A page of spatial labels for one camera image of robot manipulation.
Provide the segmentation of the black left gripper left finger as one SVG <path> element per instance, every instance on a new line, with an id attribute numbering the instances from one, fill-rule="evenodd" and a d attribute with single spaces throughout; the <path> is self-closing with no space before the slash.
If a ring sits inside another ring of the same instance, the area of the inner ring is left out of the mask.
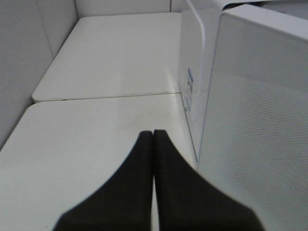
<path id="1" fill-rule="evenodd" d="M 118 170 L 91 196 L 62 214 L 56 231 L 149 231 L 153 134 L 142 131 Z"/>

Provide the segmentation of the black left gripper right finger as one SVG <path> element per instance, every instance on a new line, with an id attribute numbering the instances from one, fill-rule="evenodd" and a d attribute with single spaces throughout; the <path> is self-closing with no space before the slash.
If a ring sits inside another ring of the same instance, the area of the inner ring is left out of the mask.
<path id="1" fill-rule="evenodd" d="M 164 130 L 154 131 L 154 177 L 160 230 L 243 230 L 241 205 L 198 175 Z"/>

